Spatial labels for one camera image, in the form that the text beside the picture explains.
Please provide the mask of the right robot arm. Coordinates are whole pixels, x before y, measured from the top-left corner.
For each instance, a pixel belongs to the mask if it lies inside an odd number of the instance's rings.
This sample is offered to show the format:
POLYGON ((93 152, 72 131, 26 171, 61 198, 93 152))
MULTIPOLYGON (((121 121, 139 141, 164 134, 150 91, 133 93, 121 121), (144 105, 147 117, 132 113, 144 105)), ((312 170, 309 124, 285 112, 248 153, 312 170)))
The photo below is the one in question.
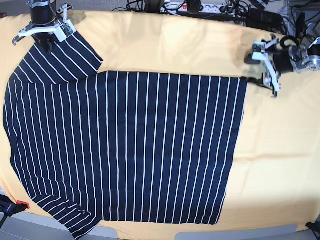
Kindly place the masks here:
MULTIPOLYGON (((57 23, 55 0, 27 0, 30 9, 30 24, 27 29, 54 27, 57 23)), ((48 32, 31 35, 35 42, 48 55, 53 50, 53 34, 48 32)))

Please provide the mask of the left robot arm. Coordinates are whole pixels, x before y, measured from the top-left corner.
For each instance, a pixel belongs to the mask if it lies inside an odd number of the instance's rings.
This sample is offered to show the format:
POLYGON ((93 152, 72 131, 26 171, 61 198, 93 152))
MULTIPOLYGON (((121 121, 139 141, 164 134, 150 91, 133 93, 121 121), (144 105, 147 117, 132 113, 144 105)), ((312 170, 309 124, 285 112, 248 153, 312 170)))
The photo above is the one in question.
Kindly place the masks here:
POLYGON ((292 36, 280 39, 272 34, 270 41, 255 41, 244 62, 264 66, 261 78, 246 77, 245 80, 272 90, 273 96, 277 97, 283 74, 320 69, 320 23, 310 23, 300 39, 292 36))

